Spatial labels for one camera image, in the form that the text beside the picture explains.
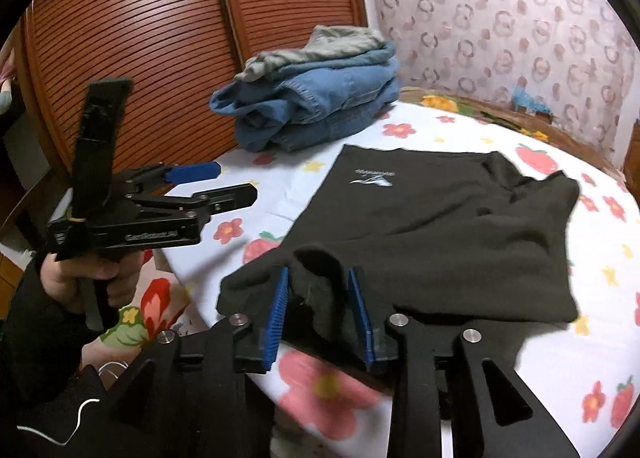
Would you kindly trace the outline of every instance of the black garment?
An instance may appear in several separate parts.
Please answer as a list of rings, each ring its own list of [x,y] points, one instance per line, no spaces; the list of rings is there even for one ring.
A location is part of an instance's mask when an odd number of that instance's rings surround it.
[[[290,302],[311,308],[316,332],[352,339],[335,298],[360,266],[396,308],[436,322],[571,322],[565,229],[578,194],[563,173],[527,178],[497,152],[345,146],[280,247],[223,279],[218,310],[241,310],[270,266],[286,264]]]
[[[94,340],[97,333],[86,328],[84,315],[67,312],[44,292],[39,277],[44,256],[38,254],[27,267],[2,326],[3,457],[49,457],[53,451],[58,456],[63,448],[54,448],[40,437],[20,432],[16,425],[37,427],[64,441],[76,425],[79,404],[94,396],[69,385],[80,364],[82,346]]]

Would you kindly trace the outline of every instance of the patterned wallpaper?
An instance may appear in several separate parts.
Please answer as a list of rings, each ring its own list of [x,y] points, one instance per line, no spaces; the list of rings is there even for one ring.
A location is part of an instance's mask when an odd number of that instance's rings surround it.
[[[640,52],[606,0],[375,0],[403,84],[509,105],[517,86],[610,158]]]

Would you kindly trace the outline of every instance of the blue denim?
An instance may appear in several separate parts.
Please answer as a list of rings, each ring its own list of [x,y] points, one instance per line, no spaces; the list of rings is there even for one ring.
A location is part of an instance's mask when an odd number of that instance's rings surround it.
[[[369,126],[383,105],[399,96],[398,84],[390,84],[397,69],[398,60],[392,57],[373,66],[311,70],[282,82],[233,82],[211,96],[209,107],[219,115],[238,117],[236,141],[242,148],[257,152],[273,141],[295,151]],[[309,131],[302,127],[324,120]]]
[[[341,68],[353,68],[355,66],[373,66],[374,64],[382,64],[387,62],[396,54],[396,47],[389,41],[378,50],[370,50],[353,57],[345,57],[344,59],[318,60],[317,62],[303,62],[301,64],[288,64],[273,72],[267,73],[264,78],[271,82],[280,82],[291,76],[300,75],[300,73],[317,70],[319,68],[330,68],[339,70]]]

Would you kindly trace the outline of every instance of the shirt logo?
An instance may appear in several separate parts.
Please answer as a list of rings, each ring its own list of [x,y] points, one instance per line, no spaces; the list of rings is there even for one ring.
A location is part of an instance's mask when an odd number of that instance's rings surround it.
[[[350,183],[361,183],[363,185],[377,185],[378,187],[393,187],[393,184],[385,177],[395,176],[396,173],[379,172],[379,171],[366,171],[364,169],[357,169],[357,174],[362,176],[368,176],[362,180],[354,180]]]

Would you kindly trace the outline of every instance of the red flower print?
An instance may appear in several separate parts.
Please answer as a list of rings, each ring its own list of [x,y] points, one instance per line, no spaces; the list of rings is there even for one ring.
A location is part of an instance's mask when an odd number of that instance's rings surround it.
[[[618,394],[613,401],[613,408],[611,409],[611,427],[620,429],[631,409],[633,399],[634,377],[631,376],[626,381],[626,384],[618,384]]]
[[[254,165],[269,165],[276,159],[273,153],[263,153],[260,156],[254,158]]]
[[[153,250],[145,250],[145,256],[142,260],[142,264],[148,263],[149,261],[151,261],[151,258],[154,256],[154,251]]]
[[[582,399],[582,423],[596,422],[598,413],[604,406],[607,397],[602,392],[602,384],[597,381],[593,384],[593,390]]]
[[[582,179],[586,181],[588,184],[593,185],[594,187],[597,187],[596,182],[593,181],[593,178],[591,178],[591,176],[589,176],[588,174],[582,173]]]
[[[384,133],[385,136],[395,136],[396,138],[407,138],[410,134],[415,134],[415,129],[411,127],[408,123],[386,123],[384,125]]]
[[[244,234],[244,230],[240,225],[242,225],[242,219],[240,218],[235,218],[231,221],[223,221],[218,225],[218,229],[213,235],[213,239],[218,239],[222,245],[226,245],[234,237],[239,237]]]
[[[140,310],[142,310],[142,316],[145,319],[145,327],[149,334],[148,340],[150,341],[162,330],[169,329],[173,326],[186,308],[185,305],[170,318],[164,317],[171,301],[170,288],[171,284],[168,279],[164,277],[154,279],[151,284],[149,284],[149,288],[145,290],[142,300],[140,301]]]
[[[636,293],[636,326],[640,326],[640,293]]]
[[[242,263],[247,264],[249,261],[253,261],[257,257],[260,257],[265,252],[278,247],[283,239],[284,237],[274,237],[271,232],[261,232],[258,239],[254,239],[244,247]]]
[[[587,198],[587,196],[580,196],[580,201],[584,203],[584,206],[587,207],[587,210],[590,213],[599,213],[600,210],[597,208],[595,202],[591,198]]]
[[[347,440],[358,422],[354,409],[369,409],[382,395],[333,366],[297,350],[278,362],[280,378],[289,384],[278,405],[300,425],[313,424],[329,440]]]
[[[626,218],[625,218],[626,212],[622,208],[622,206],[620,206],[620,204],[616,201],[616,199],[609,198],[606,196],[603,196],[602,199],[609,206],[609,209],[611,210],[611,214],[616,216],[617,219],[622,219],[622,221],[626,223]]]

